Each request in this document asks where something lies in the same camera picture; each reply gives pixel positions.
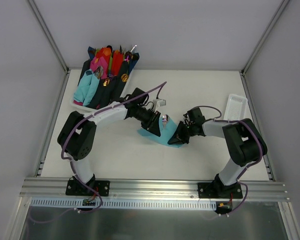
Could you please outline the wooden handled spoon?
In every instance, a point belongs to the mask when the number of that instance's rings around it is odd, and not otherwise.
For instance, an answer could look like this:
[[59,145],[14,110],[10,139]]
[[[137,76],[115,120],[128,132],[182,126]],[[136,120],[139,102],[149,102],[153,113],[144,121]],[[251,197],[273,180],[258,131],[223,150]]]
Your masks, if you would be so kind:
[[162,123],[166,124],[169,121],[169,116],[167,114],[162,115]]

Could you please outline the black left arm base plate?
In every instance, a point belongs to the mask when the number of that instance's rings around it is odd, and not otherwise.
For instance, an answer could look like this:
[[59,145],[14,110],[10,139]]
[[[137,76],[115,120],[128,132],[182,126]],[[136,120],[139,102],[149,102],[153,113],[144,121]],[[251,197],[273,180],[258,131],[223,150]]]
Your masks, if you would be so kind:
[[92,196],[95,193],[93,189],[101,197],[108,197],[110,192],[110,181],[92,179],[87,182],[89,188],[81,184],[76,178],[72,177],[68,180],[65,189],[66,196]]

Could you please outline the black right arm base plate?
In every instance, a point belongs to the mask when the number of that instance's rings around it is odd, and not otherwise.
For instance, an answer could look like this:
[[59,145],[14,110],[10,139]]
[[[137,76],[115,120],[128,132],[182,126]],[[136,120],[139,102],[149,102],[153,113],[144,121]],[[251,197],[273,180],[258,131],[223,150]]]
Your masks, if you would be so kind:
[[243,192],[239,183],[223,185],[217,182],[198,182],[198,197],[200,199],[242,199]]

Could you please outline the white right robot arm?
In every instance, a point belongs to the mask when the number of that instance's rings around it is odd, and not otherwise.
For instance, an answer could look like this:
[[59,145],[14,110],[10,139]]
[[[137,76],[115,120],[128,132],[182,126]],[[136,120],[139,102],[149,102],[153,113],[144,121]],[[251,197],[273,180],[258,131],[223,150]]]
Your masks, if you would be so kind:
[[229,195],[232,185],[238,182],[248,168],[260,162],[268,152],[264,139],[249,118],[218,120],[200,117],[199,120],[190,123],[180,121],[167,143],[188,144],[190,138],[194,136],[217,137],[226,142],[230,158],[213,180],[214,193],[220,198]]

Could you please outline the light blue paper napkin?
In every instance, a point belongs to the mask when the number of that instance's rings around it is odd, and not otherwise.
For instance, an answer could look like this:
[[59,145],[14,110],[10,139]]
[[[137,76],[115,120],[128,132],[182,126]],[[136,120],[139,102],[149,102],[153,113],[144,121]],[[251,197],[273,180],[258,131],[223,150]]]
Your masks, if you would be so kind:
[[137,130],[137,133],[146,139],[155,142],[157,144],[166,146],[166,147],[171,147],[171,148],[180,148],[182,144],[168,144],[168,141],[170,138],[173,136],[177,129],[176,123],[169,118],[167,122],[163,121],[163,118],[159,118],[159,129],[160,129],[160,136],[156,136],[148,131],[146,131],[143,128],[140,128]]

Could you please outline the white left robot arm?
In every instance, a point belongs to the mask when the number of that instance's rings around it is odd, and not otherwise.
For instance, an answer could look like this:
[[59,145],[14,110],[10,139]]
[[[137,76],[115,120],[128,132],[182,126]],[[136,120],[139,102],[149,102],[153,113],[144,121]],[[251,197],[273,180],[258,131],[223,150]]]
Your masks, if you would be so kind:
[[159,137],[160,117],[158,110],[147,109],[138,103],[117,101],[87,114],[71,112],[57,137],[57,143],[61,147],[61,158],[70,162],[73,178],[78,181],[77,189],[83,195],[94,191],[95,175],[88,155],[93,148],[98,129],[117,121],[135,118],[140,121],[141,128]]

